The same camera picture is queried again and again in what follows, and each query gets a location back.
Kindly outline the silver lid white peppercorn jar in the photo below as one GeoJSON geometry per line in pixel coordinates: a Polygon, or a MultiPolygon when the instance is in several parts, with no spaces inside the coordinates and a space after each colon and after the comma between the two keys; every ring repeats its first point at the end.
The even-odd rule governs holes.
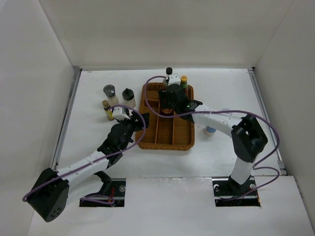
{"type": "Polygon", "coordinates": [[[205,135],[211,137],[213,136],[215,133],[216,133],[216,129],[215,128],[212,128],[212,127],[209,127],[209,126],[205,126],[203,132],[205,135]]]}

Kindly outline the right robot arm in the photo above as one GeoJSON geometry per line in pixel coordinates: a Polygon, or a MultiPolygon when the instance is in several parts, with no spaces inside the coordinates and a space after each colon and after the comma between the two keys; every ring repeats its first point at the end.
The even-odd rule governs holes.
{"type": "Polygon", "coordinates": [[[215,111],[197,100],[188,99],[184,89],[172,84],[158,91],[161,107],[172,109],[182,119],[208,126],[232,139],[237,156],[234,169],[228,179],[228,189],[241,194],[257,156],[264,150],[268,139],[254,115],[237,117],[228,111],[215,111]]]}

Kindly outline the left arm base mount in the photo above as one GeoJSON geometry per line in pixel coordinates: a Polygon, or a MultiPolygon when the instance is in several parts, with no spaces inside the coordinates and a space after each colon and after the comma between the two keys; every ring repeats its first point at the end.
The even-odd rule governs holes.
{"type": "Polygon", "coordinates": [[[126,195],[126,179],[111,178],[103,171],[93,175],[92,180],[96,181],[96,191],[92,191],[84,198],[96,200],[80,200],[79,207],[124,207],[126,195]]]}

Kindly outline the small yellow label bottle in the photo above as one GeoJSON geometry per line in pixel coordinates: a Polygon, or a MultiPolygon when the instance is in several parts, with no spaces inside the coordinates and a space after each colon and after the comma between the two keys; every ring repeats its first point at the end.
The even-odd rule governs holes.
{"type": "Polygon", "coordinates": [[[103,105],[103,109],[106,113],[106,116],[108,118],[108,120],[114,120],[114,117],[112,115],[112,111],[111,111],[111,106],[109,105],[107,100],[103,100],[102,101],[102,105],[103,105]]]}

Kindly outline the green label yellow cap bottle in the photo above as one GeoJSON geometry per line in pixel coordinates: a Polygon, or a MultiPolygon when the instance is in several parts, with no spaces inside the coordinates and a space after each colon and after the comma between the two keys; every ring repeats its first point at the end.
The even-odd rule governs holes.
{"type": "Polygon", "coordinates": [[[189,87],[188,87],[188,77],[186,75],[181,76],[180,85],[182,86],[185,94],[188,95],[189,87]]]}

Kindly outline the black lid white powder jar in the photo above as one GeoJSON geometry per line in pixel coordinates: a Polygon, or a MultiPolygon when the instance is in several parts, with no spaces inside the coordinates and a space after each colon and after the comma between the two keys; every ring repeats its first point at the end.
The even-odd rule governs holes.
{"type": "Polygon", "coordinates": [[[124,101],[126,106],[129,106],[129,107],[132,107],[132,108],[136,107],[136,101],[135,101],[133,90],[131,90],[129,88],[126,88],[122,92],[122,97],[123,97],[123,101],[124,101]]]}

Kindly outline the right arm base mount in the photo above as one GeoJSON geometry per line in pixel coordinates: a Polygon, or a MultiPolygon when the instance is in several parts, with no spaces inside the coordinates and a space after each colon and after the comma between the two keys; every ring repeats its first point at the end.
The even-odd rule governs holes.
{"type": "Polygon", "coordinates": [[[260,207],[256,182],[250,177],[243,185],[229,178],[212,179],[214,202],[217,207],[260,207]]]}

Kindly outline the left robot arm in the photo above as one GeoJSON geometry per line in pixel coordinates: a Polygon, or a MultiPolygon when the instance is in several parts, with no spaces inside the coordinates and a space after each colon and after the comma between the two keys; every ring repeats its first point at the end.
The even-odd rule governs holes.
{"type": "Polygon", "coordinates": [[[123,152],[136,145],[132,136],[135,132],[144,132],[148,128],[149,118],[149,113],[126,110],[123,120],[112,126],[100,147],[73,165],[42,171],[22,201],[27,202],[45,222],[55,220],[65,209],[73,187],[92,175],[106,176],[104,170],[115,165],[122,158],[123,152]]]}

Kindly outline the clear cap salt grinder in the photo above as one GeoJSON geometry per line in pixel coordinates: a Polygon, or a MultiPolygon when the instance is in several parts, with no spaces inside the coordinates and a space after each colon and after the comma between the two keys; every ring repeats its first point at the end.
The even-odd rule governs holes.
{"type": "Polygon", "coordinates": [[[118,105],[120,103],[119,98],[116,95],[115,87],[113,85],[106,85],[103,88],[103,92],[107,96],[107,101],[110,106],[118,105]]]}

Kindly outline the red lid chili sauce jar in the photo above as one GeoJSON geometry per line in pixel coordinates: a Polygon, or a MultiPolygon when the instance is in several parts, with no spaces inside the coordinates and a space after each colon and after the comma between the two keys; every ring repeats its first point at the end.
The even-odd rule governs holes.
{"type": "Polygon", "coordinates": [[[171,116],[173,114],[173,110],[169,108],[163,108],[161,109],[161,114],[163,116],[171,116]]]}

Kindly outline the tall dark soy sauce bottle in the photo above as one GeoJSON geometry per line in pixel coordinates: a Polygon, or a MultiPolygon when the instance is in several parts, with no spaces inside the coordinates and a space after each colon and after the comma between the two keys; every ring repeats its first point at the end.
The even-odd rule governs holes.
{"type": "Polygon", "coordinates": [[[164,87],[167,87],[168,86],[168,82],[169,82],[169,76],[173,73],[173,68],[172,67],[167,67],[166,70],[165,70],[165,73],[166,73],[166,76],[163,79],[162,84],[163,84],[164,87]]]}

